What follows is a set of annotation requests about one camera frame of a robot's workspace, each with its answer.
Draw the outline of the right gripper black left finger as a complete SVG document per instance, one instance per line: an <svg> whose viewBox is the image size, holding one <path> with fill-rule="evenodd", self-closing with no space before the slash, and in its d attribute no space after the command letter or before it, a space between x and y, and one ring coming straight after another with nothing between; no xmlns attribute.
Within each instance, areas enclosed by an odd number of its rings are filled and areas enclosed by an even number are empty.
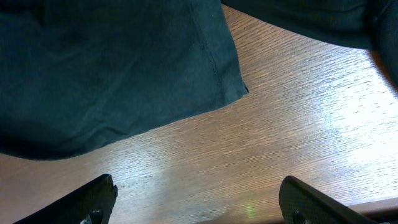
<svg viewBox="0 0 398 224"><path fill-rule="evenodd" d="M117 196L112 176L103 174L16 223L108 224Z"/></svg>

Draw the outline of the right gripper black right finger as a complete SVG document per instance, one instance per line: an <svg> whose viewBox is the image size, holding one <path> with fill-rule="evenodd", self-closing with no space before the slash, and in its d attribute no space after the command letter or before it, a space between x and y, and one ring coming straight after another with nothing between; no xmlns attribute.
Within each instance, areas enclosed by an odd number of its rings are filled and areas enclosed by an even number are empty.
<svg viewBox="0 0 398 224"><path fill-rule="evenodd" d="M285 224L379 224L291 175L281 183L279 206Z"/></svg>

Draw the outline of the dark green t-shirt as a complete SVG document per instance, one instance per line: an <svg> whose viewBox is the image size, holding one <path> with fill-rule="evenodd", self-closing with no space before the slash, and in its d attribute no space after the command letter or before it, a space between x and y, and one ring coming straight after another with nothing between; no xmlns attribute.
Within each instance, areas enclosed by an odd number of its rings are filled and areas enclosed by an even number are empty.
<svg viewBox="0 0 398 224"><path fill-rule="evenodd" d="M219 1L1 1L1 152L79 156L248 89Z"/></svg>

